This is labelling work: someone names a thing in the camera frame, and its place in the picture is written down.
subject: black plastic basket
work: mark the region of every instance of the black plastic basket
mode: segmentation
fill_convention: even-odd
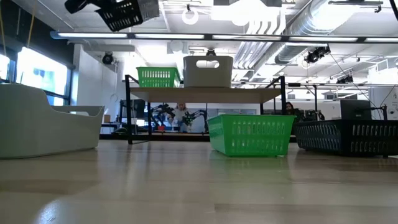
[[[157,0],[124,0],[109,5],[106,9],[96,11],[111,31],[119,31],[128,27],[159,17]]]
[[[398,155],[398,121],[331,120],[296,123],[298,146],[344,156]]]

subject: plastic basket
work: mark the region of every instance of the plastic basket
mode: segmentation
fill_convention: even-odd
[[[140,87],[178,87],[180,75],[176,68],[138,67]]]
[[[159,17],[157,0],[123,0],[96,11],[111,31],[116,32]]]
[[[295,116],[219,115],[208,120],[213,149],[227,156],[284,156]]]
[[[333,120],[295,124],[298,146],[343,156],[398,155],[398,121]]]

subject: black basket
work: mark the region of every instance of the black basket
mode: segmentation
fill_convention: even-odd
[[[116,32],[159,17],[157,0],[124,0],[96,11],[111,31]]]
[[[344,156],[398,155],[398,121],[331,120],[296,123],[298,146]]]

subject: fluorescent light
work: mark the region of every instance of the fluorescent light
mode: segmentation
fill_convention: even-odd
[[[204,39],[203,34],[136,34],[137,39]]]
[[[292,41],[356,42],[357,37],[290,37]]]
[[[321,43],[286,43],[286,46],[327,47],[328,44],[321,44]]]
[[[398,38],[368,37],[365,42],[398,42]]]
[[[127,34],[117,33],[58,33],[58,35],[66,38],[127,38]]]
[[[213,35],[213,39],[218,40],[269,40],[269,41],[278,41],[280,40],[279,36],[271,36],[271,35]]]

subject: ceiling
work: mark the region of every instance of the ceiling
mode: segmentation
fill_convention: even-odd
[[[32,12],[35,0],[13,0],[26,11]],[[286,7],[286,21],[289,21],[308,0],[296,0],[296,4]],[[94,12],[96,6],[86,6],[83,10],[75,14],[69,14],[63,6],[65,0],[38,0],[36,5],[36,17],[45,22],[55,30],[67,32],[109,32],[106,24],[99,15]],[[192,8],[199,13],[198,22],[188,25],[182,21],[182,12],[185,9],[184,1],[180,4],[171,4],[170,1],[160,2],[160,8],[164,13],[160,17],[147,21],[139,26],[135,26],[124,32],[177,32],[177,33],[218,33],[218,34],[242,34],[248,31],[248,26],[236,26],[231,21],[215,21],[211,19],[211,9],[213,0],[190,2]],[[390,5],[385,2],[382,11],[375,13],[375,6],[362,6],[359,8],[343,25],[332,32],[332,35],[388,35],[398,34],[398,21],[396,21]],[[89,45],[134,45],[141,55],[148,62],[159,61],[167,56],[168,41],[149,41],[149,40],[91,40]],[[239,42],[205,42],[188,41],[189,46],[215,48],[216,52],[223,55],[235,56],[238,51]],[[355,75],[356,82],[366,79],[368,68],[374,66],[386,55],[398,56],[398,45],[369,45],[369,44],[330,44],[331,53],[340,67],[345,70],[349,68]],[[195,52],[195,55],[204,54],[203,51]],[[128,52],[119,53],[117,57],[121,60]],[[307,80],[323,81],[329,80],[331,76],[341,73],[341,68],[336,65],[330,57],[321,59],[309,69],[304,69],[300,64],[303,56],[297,57],[291,66],[283,68],[280,72],[287,75],[292,82]],[[268,81],[273,76],[264,79],[255,78],[254,82]]]

